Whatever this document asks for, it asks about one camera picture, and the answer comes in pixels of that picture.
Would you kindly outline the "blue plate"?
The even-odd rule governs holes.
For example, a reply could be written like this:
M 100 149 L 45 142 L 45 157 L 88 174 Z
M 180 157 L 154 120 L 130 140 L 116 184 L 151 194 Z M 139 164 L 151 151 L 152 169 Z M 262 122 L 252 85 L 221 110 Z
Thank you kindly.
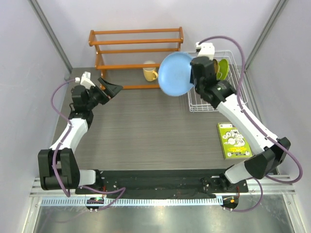
M 158 84 L 169 96 L 179 97 L 186 94 L 193 84 L 190 82 L 192 56 L 186 52 L 173 52 L 160 64 Z

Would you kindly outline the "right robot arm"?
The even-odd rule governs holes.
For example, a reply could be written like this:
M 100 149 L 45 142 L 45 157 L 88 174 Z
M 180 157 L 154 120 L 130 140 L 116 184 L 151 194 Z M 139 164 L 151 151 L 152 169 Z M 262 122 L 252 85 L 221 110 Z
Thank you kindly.
M 253 152 L 252 157 L 229 167 L 220 175 L 220 188 L 229 192 L 242 180 L 262 179 L 285 160 L 290 141 L 269 131 L 241 102 L 228 81 L 217 80 L 212 60 L 199 56 L 193 58 L 190 65 L 190 81 L 196 93 L 239 130 Z

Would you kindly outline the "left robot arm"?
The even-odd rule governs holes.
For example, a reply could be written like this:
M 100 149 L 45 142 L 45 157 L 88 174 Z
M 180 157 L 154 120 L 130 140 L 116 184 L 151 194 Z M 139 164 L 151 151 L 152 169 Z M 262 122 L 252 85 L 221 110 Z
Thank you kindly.
M 41 188 L 43 190 L 60 189 L 69 197 L 70 190 L 86 185 L 92 193 L 100 193 L 103 181 L 96 170 L 80 170 L 74 152 L 82 137 L 89 130 L 94 114 L 93 109 L 105 105 L 122 89 L 121 85 L 98 79 L 101 86 L 96 86 L 88 77 L 76 78 L 76 85 L 71 89 L 70 114 L 57 113 L 67 122 L 66 128 L 48 149 L 38 153 L 38 166 Z

